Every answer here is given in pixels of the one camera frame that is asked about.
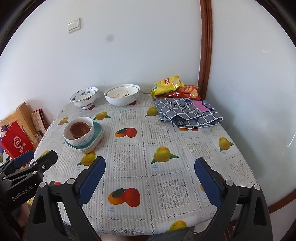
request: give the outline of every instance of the blue gripper pad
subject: blue gripper pad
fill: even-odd
[[[202,187],[204,188],[210,203],[219,208],[222,204],[221,189],[207,168],[201,162],[200,158],[195,160],[194,171]]]
[[[27,164],[29,161],[34,159],[34,152],[32,150],[26,151],[17,158],[13,160],[14,168],[21,168],[23,165]]]
[[[94,193],[99,181],[101,180],[106,169],[106,161],[104,158],[100,158],[98,163],[86,177],[83,185],[79,189],[79,199],[78,205],[82,207],[83,204],[86,204],[90,201],[91,196]]]

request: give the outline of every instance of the gray plaid towel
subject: gray plaid towel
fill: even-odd
[[[162,122],[170,121],[177,127],[203,128],[222,121],[222,116],[205,100],[165,98],[154,100]]]

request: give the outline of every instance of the fruit print tablecloth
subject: fruit print tablecloth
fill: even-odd
[[[76,152],[63,139],[64,127],[80,116],[92,118],[104,130],[102,140],[88,154]],[[48,183],[64,183],[88,168],[85,165],[96,156],[105,158],[105,174],[90,202],[83,206],[98,233],[149,235],[211,219],[216,207],[195,175],[198,157],[237,185],[256,183],[220,124],[188,130],[162,123],[148,94],[125,107],[110,105],[105,99],[97,99],[89,110],[69,103],[42,138],[35,160],[48,150],[58,154],[57,163],[44,174]],[[69,223],[63,205],[59,208],[62,219]]]

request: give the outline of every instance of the bag of chips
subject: bag of chips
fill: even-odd
[[[184,84],[180,81],[178,75],[169,77],[154,84],[151,90],[151,96],[155,97],[156,95],[162,95],[175,91],[180,86],[184,86]]]
[[[185,85],[183,87],[179,87],[176,91],[171,93],[166,93],[165,97],[180,97],[180,98],[188,98],[192,100],[200,100],[200,96],[198,95],[199,88],[194,85]]]

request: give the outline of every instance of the bowl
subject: bowl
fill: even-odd
[[[86,123],[90,130],[82,137],[75,139],[71,133],[71,126],[77,122],[84,122]],[[90,142],[92,137],[94,136],[94,123],[91,118],[83,116],[83,117],[78,117],[72,121],[70,121],[67,126],[64,129],[63,136],[65,140],[71,144],[72,146],[83,146],[86,145],[87,143]]]
[[[133,103],[140,93],[140,87],[132,84],[117,85],[105,91],[106,100],[117,106],[125,106]]]
[[[74,139],[83,137],[86,133],[89,132],[89,130],[89,125],[84,122],[76,122],[70,127],[70,132]]]
[[[83,110],[90,108],[96,100],[95,93],[98,92],[96,87],[88,87],[86,89],[77,91],[70,97],[70,101]]]
[[[84,146],[72,146],[70,143],[68,143],[66,141],[66,143],[68,144],[68,146],[70,146],[73,150],[76,150],[78,152],[82,152],[84,154],[89,153],[90,151],[92,151],[97,144],[99,143],[99,141],[102,139],[103,137],[103,128],[102,126],[98,123],[94,121],[94,136],[93,138],[90,140],[89,143],[87,143]]]

